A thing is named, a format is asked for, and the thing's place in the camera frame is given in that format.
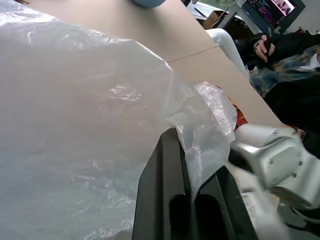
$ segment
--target black jacket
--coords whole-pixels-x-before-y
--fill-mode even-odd
[[[255,53],[254,49],[255,43],[261,39],[262,35],[264,33],[259,33],[250,39],[234,41],[244,65],[247,65],[249,70],[253,69],[256,65],[272,65],[293,55],[301,54],[306,49],[320,44],[320,34],[311,35],[309,33],[294,32],[282,35],[274,33],[271,37],[271,42],[275,45],[275,51],[274,54],[268,57],[268,63],[265,63]]]
[[[263,33],[251,39],[236,40],[236,46],[245,65],[252,69],[256,65],[269,67],[280,60],[320,44],[320,35],[308,33],[274,34],[274,54],[265,63],[254,51],[254,44]],[[320,158],[320,79],[318,77],[281,82],[264,98],[276,116],[285,124],[306,132],[305,148]]]

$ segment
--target plaid shirt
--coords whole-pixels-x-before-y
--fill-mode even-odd
[[[274,63],[271,69],[265,66],[255,66],[250,71],[251,85],[264,98],[275,85],[281,82],[309,79],[315,75],[319,76],[320,81],[320,67],[315,69],[301,68],[310,62],[312,56],[316,54],[317,48],[318,45],[315,45],[306,49],[302,54]]]

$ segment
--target tabletop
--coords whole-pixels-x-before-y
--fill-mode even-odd
[[[189,83],[223,86],[251,124],[283,127],[240,70],[180,0],[146,9],[132,0],[28,0],[60,20],[143,44]]]

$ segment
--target crumpled plastic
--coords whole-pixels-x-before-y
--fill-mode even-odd
[[[176,126],[193,195],[229,143],[197,91],[134,40],[0,0],[0,233],[131,239],[140,175]]]
[[[228,139],[229,143],[233,142],[235,140],[234,130],[237,125],[237,111],[225,96],[223,89],[209,82],[202,82],[194,87],[209,106],[214,115],[213,122],[217,123],[218,130]]]

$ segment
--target hand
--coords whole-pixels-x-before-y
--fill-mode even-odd
[[[269,53],[267,53],[267,49],[265,46],[265,41],[267,41],[267,36],[263,35],[261,40],[259,40],[257,46],[255,47],[255,53],[266,63],[268,62],[268,58],[266,55],[271,56],[275,52],[275,45],[271,43]]]

